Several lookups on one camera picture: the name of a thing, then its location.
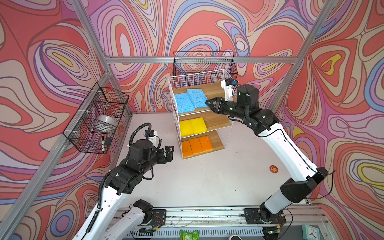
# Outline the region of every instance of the alarm clock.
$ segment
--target alarm clock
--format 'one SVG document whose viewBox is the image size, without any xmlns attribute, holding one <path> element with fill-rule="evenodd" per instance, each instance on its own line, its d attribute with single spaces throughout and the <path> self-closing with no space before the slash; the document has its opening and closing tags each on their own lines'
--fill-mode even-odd
<svg viewBox="0 0 384 240">
<path fill-rule="evenodd" d="M 302 225 L 301 227 L 303 228 L 303 239 L 320 240 L 320 231 L 318 228 L 309 225 Z"/>
</svg>

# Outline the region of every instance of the wooden shelf board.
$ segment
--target wooden shelf board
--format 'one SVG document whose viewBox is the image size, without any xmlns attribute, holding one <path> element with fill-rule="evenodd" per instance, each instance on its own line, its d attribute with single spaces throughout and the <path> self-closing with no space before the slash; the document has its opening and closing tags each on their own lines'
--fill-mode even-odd
<svg viewBox="0 0 384 240">
<path fill-rule="evenodd" d="M 213 131 L 219 128 L 231 126 L 231 121 L 228 119 L 226 115 L 216 114 L 212 111 L 180 116 L 179 121 L 184 121 L 184 120 L 194 119 L 194 118 L 204 119 L 204 123 L 207 126 L 207 132 Z"/>
<path fill-rule="evenodd" d="M 184 87 L 184 88 L 177 88 L 177 89 L 172 89 L 173 94 L 180 94 L 180 93 L 186 93 L 187 89 L 201 89 L 203 90 L 204 94 L 207 96 L 208 99 L 212 99 L 215 97 L 222 97 L 225 98 L 225 93 L 224 89 L 221 88 L 221 83 L 209 83 L 209 84 L 203 84 L 203 85 L 197 85 L 197 86 L 192 86 L 192 87 Z M 195 108 L 194 111 L 186 112 L 186 113 L 180 113 L 179 116 L 186 115 L 186 114 L 191 114 L 191 113 L 198 113 L 202 111 L 210 111 L 209 107 L 205 108 Z"/>
<path fill-rule="evenodd" d="M 183 138 L 182 140 L 184 142 L 184 141 L 187 141 L 187 140 L 189 140 L 191 138 L 197 138 L 197 137 L 202 137 L 202 136 L 209 136 L 209 140 L 211 141 L 213 150 L 202 152 L 202 153 L 198 153 L 198 154 L 194 154 L 191 157 L 184 157 L 184 159 L 192 158 L 192 157 L 200 156 L 200 155 L 203 155 L 203 154 L 206 154 L 206 153 L 215 152 L 215 151 L 224 149 L 224 145 L 221 142 L 221 139 L 220 139 L 219 135 L 217 134 L 216 130 L 210 131 L 210 132 L 204 132 L 204 133 L 201 133 L 201 134 L 198 134 L 198 135 L 194 135 L 194 136 L 190 136 L 190 137 L 186 137 L 186 138 Z"/>
</svg>

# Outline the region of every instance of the green snack bag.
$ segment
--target green snack bag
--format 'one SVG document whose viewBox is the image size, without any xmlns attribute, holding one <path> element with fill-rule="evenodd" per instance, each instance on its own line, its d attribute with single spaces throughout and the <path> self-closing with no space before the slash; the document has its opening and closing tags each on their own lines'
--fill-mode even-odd
<svg viewBox="0 0 384 240">
<path fill-rule="evenodd" d="M 186 232 L 180 230 L 180 240 L 199 240 L 199 232 Z"/>
</svg>

